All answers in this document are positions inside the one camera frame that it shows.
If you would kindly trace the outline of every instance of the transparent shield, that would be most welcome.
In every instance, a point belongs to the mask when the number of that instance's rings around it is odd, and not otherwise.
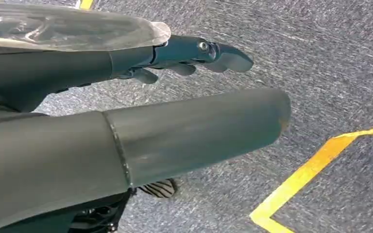
[[[169,27],[139,17],[43,5],[0,4],[0,47],[122,50],[159,45]]]

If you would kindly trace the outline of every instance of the striped shoe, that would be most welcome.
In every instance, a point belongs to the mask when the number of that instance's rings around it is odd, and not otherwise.
[[[170,198],[176,192],[176,186],[173,179],[150,183],[139,187],[139,189],[156,198]]]

